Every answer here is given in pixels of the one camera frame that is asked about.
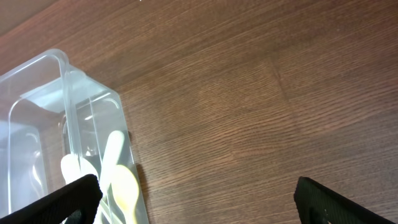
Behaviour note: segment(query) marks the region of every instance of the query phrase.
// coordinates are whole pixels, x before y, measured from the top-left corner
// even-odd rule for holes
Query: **transparent bin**
[[[119,95],[48,50],[0,76],[0,218],[63,187],[61,160],[85,158],[101,173],[108,136],[124,134],[118,164],[138,180]],[[112,188],[95,223],[125,223]],[[139,191],[135,214],[147,224]]]

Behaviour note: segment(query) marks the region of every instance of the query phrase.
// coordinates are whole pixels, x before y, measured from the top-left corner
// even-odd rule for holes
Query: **wooden surface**
[[[398,222],[398,2],[59,0],[0,37],[121,95],[151,223],[299,223],[311,177]]]

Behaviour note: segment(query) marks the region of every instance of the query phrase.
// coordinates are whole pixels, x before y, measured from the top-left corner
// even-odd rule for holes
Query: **yellow spoon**
[[[137,224],[136,204],[139,196],[137,179],[127,167],[117,165],[113,170],[111,185],[114,201],[123,212],[126,224]]]

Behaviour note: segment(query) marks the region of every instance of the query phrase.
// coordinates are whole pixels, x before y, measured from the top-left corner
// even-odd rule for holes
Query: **clear plastic container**
[[[85,158],[100,174],[115,130],[125,137],[118,164],[138,180],[119,95],[69,65],[61,50],[48,50],[1,76],[0,218],[63,187],[60,163],[67,154],[79,164]],[[109,216],[96,223],[125,222],[112,195],[110,187],[102,202]],[[141,191],[136,217],[148,223]]]

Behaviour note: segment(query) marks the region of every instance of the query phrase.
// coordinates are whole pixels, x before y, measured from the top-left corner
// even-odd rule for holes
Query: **wooden table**
[[[151,223],[299,223],[300,176],[398,222],[397,12],[59,0],[0,37],[0,73],[58,48],[119,92]]]

